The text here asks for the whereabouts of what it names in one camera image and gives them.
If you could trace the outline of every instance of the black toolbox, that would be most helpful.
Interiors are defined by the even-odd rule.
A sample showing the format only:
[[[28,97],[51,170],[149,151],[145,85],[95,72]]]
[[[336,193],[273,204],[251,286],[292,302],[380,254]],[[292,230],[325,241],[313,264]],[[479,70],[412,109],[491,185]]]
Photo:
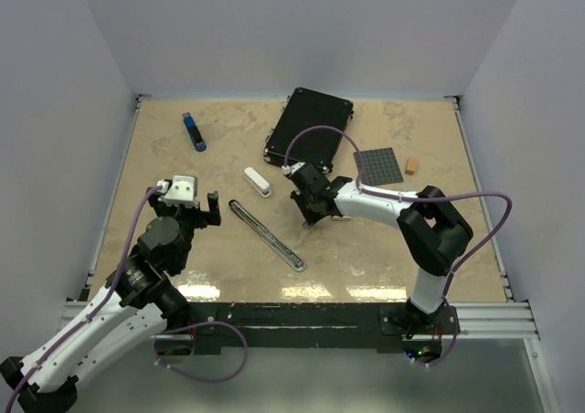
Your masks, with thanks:
[[[282,166],[286,149],[299,132],[315,125],[329,125],[344,132],[353,114],[352,101],[297,87],[276,127],[266,138],[264,160]],[[341,134],[330,130],[308,132],[292,147],[288,165],[306,162],[318,165],[324,173],[330,173],[342,139]]]

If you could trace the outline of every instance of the purple cable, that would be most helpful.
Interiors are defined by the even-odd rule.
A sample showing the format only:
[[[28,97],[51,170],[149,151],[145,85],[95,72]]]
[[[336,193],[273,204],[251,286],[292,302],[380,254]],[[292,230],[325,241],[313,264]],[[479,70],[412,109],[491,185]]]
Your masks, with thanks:
[[[179,369],[178,367],[174,367],[173,365],[169,365],[168,363],[163,361],[161,356],[156,351],[154,351],[154,354],[157,358],[157,362],[161,363],[161,365],[163,365],[165,368],[167,368],[171,372],[175,372],[176,374],[179,374],[181,376],[186,376],[189,379],[193,379],[194,381],[199,381],[202,383],[223,383],[225,381],[229,381],[230,379],[238,376],[239,373],[244,369],[244,366],[246,365],[246,362],[248,361],[248,342],[246,342],[246,338],[244,337],[244,335],[235,326],[233,326],[229,323],[224,323],[224,322],[202,322],[202,323],[191,324],[191,325],[185,326],[183,328],[171,329],[169,331],[163,332],[163,334],[177,334],[177,333],[182,333],[183,331],[187,331],[187,330],[191,330],[191,329],[202,328],[204,326],[223,326],[224,328],[228,328],[231,331],[233,331],[234,333],[236,333],[236,335],[241,340],[241,343],[244,346],[244,358],[242,359],[242,362],[239,365],[239,367],[234,372],[232,372],[228,376],[223,376],[221,378],[209,378],[206,376],[194,375],[194,374],[187,372],[186,370]]]
[[[455,334],[453,335],[451,343],[449,344],[449,347],[447,348],[445,353],[442,354],[436,360],[429,363],[429,366],[437,365],[438,363],[443,361],[451,353],[452,349],[455,346],[455,340],[457,339],[457,332],[460,329],[459,318],[457,316],[457,312],[447,302],[447,298],[446,298],[447,292],[449,291],[449,288],[451,287],[451,283],[453,281],[454,274],[463,265],[463,263],[465,261],[467,261],[471,256],[473,256],[477,252],[477,250],[479,250],[481,247],[483,247],[491,238],[494,237],[494,235],[500,230],[500,228],[502,228],[505,221],[510,216],[510,212],[512,211],[512,198],[510,198],[510,196],[508,196],[507,194],[504,194],[503,192],[498,192],[498,191],[480,191],[480,192],[472,192],[469,194],[459,194],[457,196],[442,196],[439,198],[418,198],[418,197],[409,197],[409,196],[395,196],[393,194],[385,194],[385,193],[372,191],[370,189],[364,188],[361,184],[361,181],[362,181],[362,177],[364,175],[364,172],[366,171],[366,158],[364,157],[363,153],[360,151],[359,147],[357,146],[357,143],[346,132],[343,132],[335,127],[330,127],[329,125],[315,125],[313,127],[309,127],[307,129],[299,132],[296,136],[294,136],[294,139],[291,140],[291,143],[289,143],[289,146],[286,149],[286,153],[284,154],[284,162],[282,163],[283,166],[286,166],[288,164],[289,154],[291,153],[291,149],[293,148],[293,145],[296,143],[296,141],[298,141],[299,138],[301,136],[303,136],[304,134],[311,132],[311,131],[314,131],[314,130],[331,130],[333,132],[338,132],[353,145],[354,149],[357,152],[357,155],[359,156],[359,161],[361,163],[361,166],[360,166],[359,170],[357,171],[356,187],[360,192],[363,192],[364,194],[369,194],[371,196],[377,196],[379,198],[387,198],[389,200],[409,201],[412,203],[446,203],[446,202],[450,202],[450,201],[458,201],[458,200],[464,200],[467,198],[476,198],[476,197],[481,197],[481,196],[497,196],[497,197],[505,200],[505,211],[504,211],[504,214],[502,215],[502,217],[500,218],[500,220],[497,222],[497,224],[494,226],[494,228],[492,228],[492,230],[490,230],[487,233],[487,235],[484,238],[482,238],[481,241],[479,241],[472,249],[470,249],[467,253],[465,253],[465,255],[463,255],[457,262],[455,262],[453,264],[453,266],[451,268],[451,272],[449,273],[449,278],[445,282],[445,289],[442,292],[442,297],[444,299],[445,306],[447,306],[447,308],[449,308],[451,313],[452,313],[453,323],[455,325]]]
[[[112,297],[112,295],[116,289],[116,285],[118,285],[118,282],[120,281],[120,278],[122,276],[123,268],[124,268],[124,265],[126,263],[126,258],[128,257],[128,252],[130,251],[130,246],[132,245],[134,231],[136,230],[136,226],[138,225],[138,217],[140,216],[140,213],[143,210],[144,205],[148,201],[148,198],[152,194],[154,194],[156,191],[158,191],[159,189],[160,189],[160,186],[155,186],[155,187],[149,189],[148,192],[146,192],[146,194],[144,195],[143,199],[140,200],[140,203],[138,204],[138,207],[136,208],[136,211],[134,212],[132,224],[130,225],[130,229],[128,230],[128,236],[126,237],[126,243],[124,244],[124,248],[122,251],[122,257],[120,258],[120,263],[118,264],[118,269],[116,270],[116,274],[113,278],[112,285],[110,286],[110,289],[108,290],[108,293],[106,294],[106,297],[103,299],[103,301],[101,301],[95,307],[95,309],[93,311],[91,311],[86,316],[88,321],[91,321],[91,319],[93,317],[95,317],[95,314],[97,314],[101,310],[101,308],[103,308],[104,305],[108,302],[108,300]],[[52,346],[50,346],[42,356],[40,356],[38,358],[37,365],[42,365],[45,361],[47,361],[47,358],[49,358],[51,356],[51,354],[53,354],[63,343],[65,343],[73,334],[75,334],[80,329],[80,327],[83,326],[85,323],[86,322],[78,322],[71,329],[69,329],[66,333],[61,335],[61,337]],[[16,385],[14,392],[12,392],[12,395],[8,399],[8,403],[6,404],[5,413],[10,413],[10,411],[12,410],[12,406],[16,402],[16,398],[18,397],[18,394],[23,389],[23,387],[28,382],[28,380],[32,377],[32,375],[35,374],[36,371],[37,371],[36,367],[31,368],[27,372],[27,374],[22,377],[20,382]]]

